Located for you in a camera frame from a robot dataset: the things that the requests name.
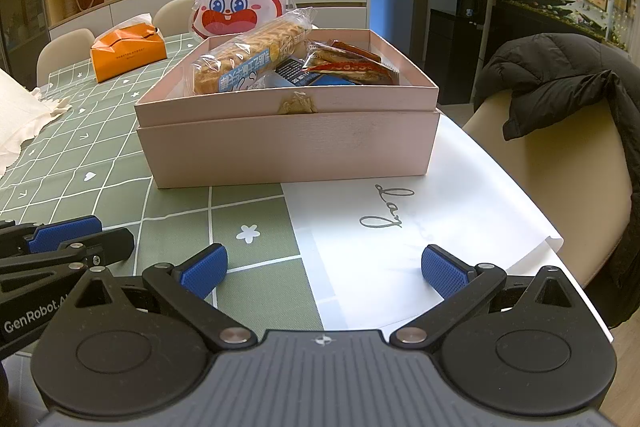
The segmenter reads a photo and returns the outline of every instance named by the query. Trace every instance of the black cabinet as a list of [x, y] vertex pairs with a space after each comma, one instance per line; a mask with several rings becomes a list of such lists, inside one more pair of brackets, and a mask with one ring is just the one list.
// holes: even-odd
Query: black cabinet
[[471, 99], [481, 40], [482, 25], [454, 13], [431, 10], [424, 72], [440, 88], [440, 105]]

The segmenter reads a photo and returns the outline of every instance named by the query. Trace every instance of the dining table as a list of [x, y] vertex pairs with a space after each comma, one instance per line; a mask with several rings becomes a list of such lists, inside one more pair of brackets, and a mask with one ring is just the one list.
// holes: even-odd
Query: dining table
[[[196, 45], [190, 34], [168, 37], [165, 60], [102, 83], [91, 60], [51, 73], [44, 98], [68, 98], [70, 109], [23, 143], [0, 179], [0, 219], [94, 215], [103, 230], [126, 227], [135, 247], [109, 267], [116, 276], [177, 265], [220, 243], [228, 270], [206, 299], [259, 337], [267, 329], [379, 329], [388, 338], [440, 302], [420, 271], [422, 250], [436, 244], [514, 275], [560, 267], [611, 340], [558, 256], [559, 233], [444, 114], [424, 176], [158, 188], [136, 133], [136, 102]], [[32, 350], [4, 360], [25, 426], [46, 414], [30, 377]]]

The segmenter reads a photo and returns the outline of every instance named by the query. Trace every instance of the white cloth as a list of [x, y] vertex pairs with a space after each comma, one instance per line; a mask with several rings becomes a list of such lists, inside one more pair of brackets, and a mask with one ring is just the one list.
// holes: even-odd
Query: white cloth
[[514, 275], [510, 267], [541, 246], [560, 264], [559, 233], [444, 115], [426, 176], [282, 188], [327, 330], [380, 328], [388, 336], [438, 304], [442, 299], [420, 272], [422, 250], [430, 243], [472, 266], [495, 263]]
[[40, 88], [29, 92], [0, 70], [0, 177], [18, 159], [22, 142], [35, 138], [47, 123], [70, 108], [67, 98], [41, 97]]

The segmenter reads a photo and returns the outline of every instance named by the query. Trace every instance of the black jacket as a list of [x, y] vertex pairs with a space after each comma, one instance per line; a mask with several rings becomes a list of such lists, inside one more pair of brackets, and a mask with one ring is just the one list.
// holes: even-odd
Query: black jacket
[[610, 327], [640, 305], [640, 69], [621, 51], [577, 34], [546, 33], [502, 45], [476, 82], [474, 108], [511, 89], [504, 139], [563, 120], [607, 99], [631, 178], [631, 214], [620, 243], [587, 286]]

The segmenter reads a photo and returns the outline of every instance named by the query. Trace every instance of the floor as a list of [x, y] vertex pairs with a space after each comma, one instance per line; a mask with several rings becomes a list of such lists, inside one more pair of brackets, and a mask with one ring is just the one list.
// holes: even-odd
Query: floor
[[[460, 127], [473, 115], [470, 103], [444, 105], [440, 110]], [[618, 370], [600, 412], [619, 427], [640, 427], [640, 311], [611, 333]]]

